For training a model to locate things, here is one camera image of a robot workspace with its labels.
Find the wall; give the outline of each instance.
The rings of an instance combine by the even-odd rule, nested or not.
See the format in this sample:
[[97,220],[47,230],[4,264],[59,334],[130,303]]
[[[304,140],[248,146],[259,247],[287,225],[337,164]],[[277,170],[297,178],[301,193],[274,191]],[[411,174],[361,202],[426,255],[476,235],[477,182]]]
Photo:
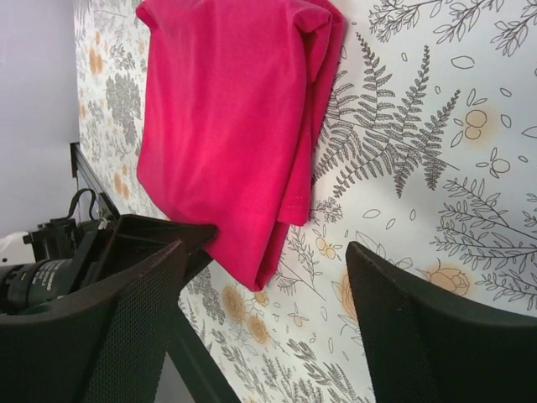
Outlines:
[[72,0],[0,0],[0,237],[67,212],[75,65]]

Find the fabric fold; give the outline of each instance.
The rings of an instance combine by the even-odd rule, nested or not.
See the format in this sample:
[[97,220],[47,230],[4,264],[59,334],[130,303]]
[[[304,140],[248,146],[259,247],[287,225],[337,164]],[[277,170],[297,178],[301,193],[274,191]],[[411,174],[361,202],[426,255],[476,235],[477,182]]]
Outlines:
[[344,35],[326,0],[145,0],[138,180],[173,221],[219,228],[207,252],[261,290],[310,209],[312,152]]

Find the floral pattern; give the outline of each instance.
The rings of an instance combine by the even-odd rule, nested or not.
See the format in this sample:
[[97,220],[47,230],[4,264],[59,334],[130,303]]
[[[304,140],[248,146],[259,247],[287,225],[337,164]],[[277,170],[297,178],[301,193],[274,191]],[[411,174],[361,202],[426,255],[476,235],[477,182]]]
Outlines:
[[[290,229],[263,291],[213,263],[179,301],[248,403],[374,402],[350,241],[537,316],[537,2],[332,1],[348,27],[310,222]],[[120,212],[165,218],[136,179],[149,48],[138,4],[75,1],[81,147]]]

